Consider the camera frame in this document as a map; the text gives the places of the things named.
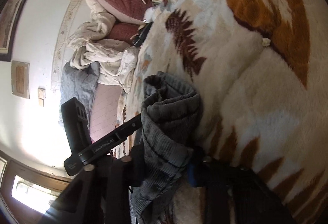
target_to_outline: black device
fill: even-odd
[[[121,159],[107,154],[142,126],[140,115],[91,144],[84,106],[72,98],[61,111],[72,152],[64,167],[68,175],[78,175],[39,224],[131,224],[128,191],[144,179],[143,144]]]
[[[139,114],[92,144],[84,105],[74,97],[62,104],[61,112],[72,152],[64,161],[65,170],[70,176],[76,175],[84,165],[107,155],[142,126]]]

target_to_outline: white blanket with brown pattern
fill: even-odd
[[[252,168],[299,224],[314,223],[328,202],[326,2],[164,0],[155,14],[120,123],[139,113],[148,75],[187,80],[204,102],[195,141]],[[159,222],[202,223],[203,207],[203,192],[184,183]]]

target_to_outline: brown pattern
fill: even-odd
[[[166,20],[165,27],[168,32],[174,34],[175,49],[182,57],[183,69],[193,80],[193,73],[199,74],[206,58],[196,58],[198,52],[192,35],[195,29],[190,29],[192,21],[188,20],[188,16],[185,18],[186,13],[175,10]]]
[[[220,140],[220,137],[221,137],[221,134],[222,134],[222,117],[219,116],[219,120],[216,124],[216,130],[215,130],[215,134],[211,140],[211,146],[210,146],[210,149],[209,149],[209,152],[208,152],[208,155],[209,156],[214,156],[215,153],[216,153],[216,149],[218,147],[218,143],[219,143],[219,140]]]
[[[295,220],[298,223],[303,223],[304,220],[313,214],[315,210],[319,207],[320,202],[328,193],[328,183],[321,188],[320,192],[313,198],[302,210],[297,214]]]
[[[125,105],[124,108],[123,108],[122,119],[123,119],[123,123],[124,123],[124,121],[125,121],[125,119],[126,119],[126,105]]]
[[[254,157],[259,149],[259,138],[251,140],[241,152],[240,165],[246,168],[252,168]]]
[[[168,2],[169,0],[163,0],[163,4],[164,4],[164,6],[166,7],[167,6],[167,2]]]
[[[297,182],[303,171],[304,168],[301,168],[298,172],[288,176],[273,189],[273,191],[279,196],[281,201],[285,200],[286,196],[294,187],[295,183]]]
[[[323,173],[324,171],[316,175],[306,188],[304,188],[290,202],[288,202],[287,207],[292,214],[294,214],[310,198],[311,194],[322,178]]]
[[[143,70],[143,69],[147,69],[148,66],[149,66],[149,64],[150,64],[150,60],[146,59],[146,60],[142,63],[142,65],[141,65],[141,69],[142,69],[142,70]]]
[[[328,205],[328,197],[326,197],[326,199],[324,199],[324,201],[321,203],[317,212],[314,214],[314,216],[312,218],[310,218],[306,222],[306,224],[313,224],[320,217],[322,212],[327,208],[327,205]]]
[[[125,142],[123,142],[123,155],[126,156],[126,153],[125,153]]]
[[[280,157],[275,161],[272,161],[271,163],[267,164],[264,168],[262,168],[257,175],[260,177],[260,179],[263,182],[268,183],[269,180],[271,180],[272,176],[278,171],[283,160],[284,158]]]
[[[236,136],[235,127],[232,127],[231,134],[226,139],[222,149],[220,150],[219,153],[220,160],[223,162],[230,163],[235,154],[236,147],[237,147],[237,136]]]
[[[271,48],[286,61],[306,87],[310,31],[303,0],[286,0],[292,15],[291,25],[284,19],[277,4],[272,0],[269,3],[272,10],[263,0],[227,0],[237,22],[271,39]]]
[[[169,205],[163,212],[163,218],[160,219],[160,224],[174,224],[173,206]]]

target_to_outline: door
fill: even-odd
[[[20,224],[37,224],[68,184],[69,179],[53,178],[10,160],[4,171],[0,193]]]

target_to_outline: gray corduroy pants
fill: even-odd
[[[198,126],[201,99],[187,82],[158,72],[144,80],[142,140],[146,177],[134,188],[131,206],[139,223],[151,224],[168,206],[178,188],[192,149],[186,147]]]

